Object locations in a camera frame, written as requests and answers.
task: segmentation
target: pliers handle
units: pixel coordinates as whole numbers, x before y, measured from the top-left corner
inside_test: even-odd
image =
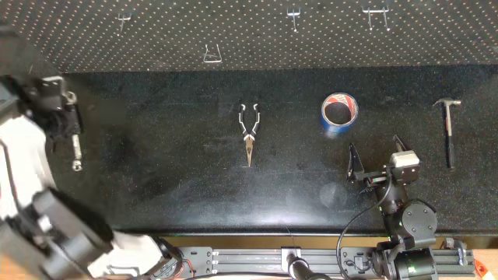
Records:
[[[240,110],[239,110],[239,125],[240,125],[240,129],[242,130],[242,135],[244,137],[244,141],[247,138],[251,138],[254,141],[255,138],[256,138],[256,132],[259,129],[259,117],[260,117],[260,113],[259,113],[258,105],[255,104],[253,106],[253,108],[254,108],[254,111],[256,112],[256,122],[254,123],[254,127],[252,128],[251,133],[247,133],[246,126],[244,125],[244,111],[246,110],[246,106],[243,105],[243,104],[240,105]]]

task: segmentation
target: hammer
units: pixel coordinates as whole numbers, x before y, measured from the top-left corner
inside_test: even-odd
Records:
[[[441,98],[436,101],[434,105],[442,103],[446,108],[446,130],[447,130],[447,158],[448,158],[448,168],[454,170],[454,161],[455,161],[455,151],[453,140],[451,139],[451,117],[450,117],[450,106],[451,105],[460,105],[461,100],[453,100],[450,97]]]

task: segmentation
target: wooden surface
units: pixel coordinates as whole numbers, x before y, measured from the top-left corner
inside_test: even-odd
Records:
[[[477,260],[481,261],[491,271],[495,278],[498,276],[498,250],[474,250],[474,256]],[[29,276],[17,264],[10,261],[7,257],[0,257],[0,280],[2,279],[35,279]],[[466,280],[474,278],[456,278],[457,280]]]

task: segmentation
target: tape roll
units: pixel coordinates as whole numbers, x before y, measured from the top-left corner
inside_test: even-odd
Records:
[[[346,107],[349,109],[349,116],[344,114],[348,112]],[[321,123],[325,130],[332,133],[338,134],[348,131],[357,118],[358,104],[347,93],[333,93],[321,105]]]

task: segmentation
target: orange object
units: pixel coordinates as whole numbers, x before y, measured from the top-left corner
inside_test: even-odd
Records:
[[[482,278],[482,280],[495,280],[488,268],[486,268],[480,261],[474,260],[474,265],[477,274]]]

